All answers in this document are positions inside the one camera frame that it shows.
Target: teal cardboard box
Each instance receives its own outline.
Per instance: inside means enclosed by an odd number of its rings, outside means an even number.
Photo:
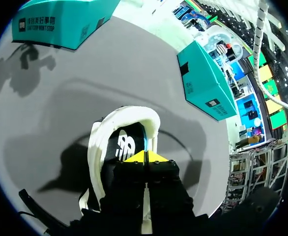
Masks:
[[[216,120],[237,114],[227,81],[209,54],[193,41],[178,55],[185,98]]]
[[[120,0],[30,0],[12,20],[13,41],[76,50],[108,21]]]

